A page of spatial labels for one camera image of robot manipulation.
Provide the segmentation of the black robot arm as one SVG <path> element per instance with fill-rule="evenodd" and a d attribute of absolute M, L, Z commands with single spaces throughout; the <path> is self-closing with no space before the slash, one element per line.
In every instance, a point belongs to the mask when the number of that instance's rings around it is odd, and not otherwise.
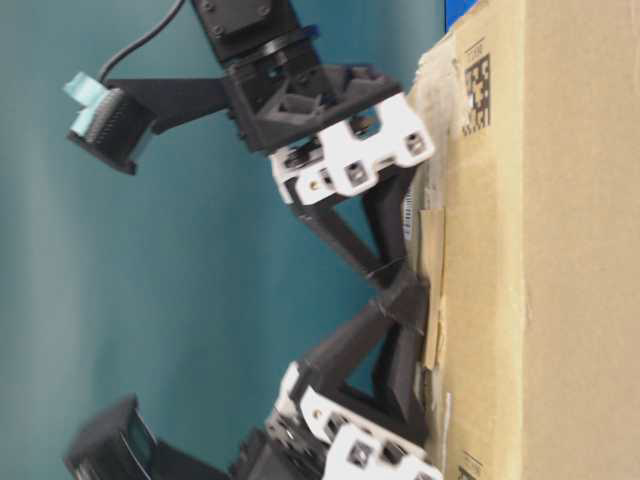
<path fill-rule="evenodd" d="M 292 362 L 233 479 L 438 479 L 428 458 L 420 356 L 427 286 L 410 266 L 402 205 L 434 152 L 401 84 L 327 65 L 288 1 L 193 5 L 249 149 L 284 203 L 376 289 L 352 320 Z"/>

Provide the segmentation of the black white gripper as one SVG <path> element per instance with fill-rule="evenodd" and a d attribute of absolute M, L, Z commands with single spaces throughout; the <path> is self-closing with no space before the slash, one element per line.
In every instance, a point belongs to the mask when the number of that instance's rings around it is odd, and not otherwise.
<path fill-rule="evenodd" d="M 427 300 L 410 265 L 403 203 L 433 140 L 401 85 L 368 65 L 289 72 L 236 66 L 223 90 L 248 147 L 265 154 L 295 216 L 377 289 Z M 335 210 L 363 195 L 377 255 Z"/>
<path fill-rule="evenodd" d="M 264 427 L 250 433 L 229 467 L 232 479 L 443 477 L 413 444 L 428 436 L 415 381 L 429 297 L 406 293 L 379 292 L 300 364 L 289 364 Z M 295 387 L 305 392 L 300 400 Z M 386 429 L 322 395 L 374 395 Z"/>

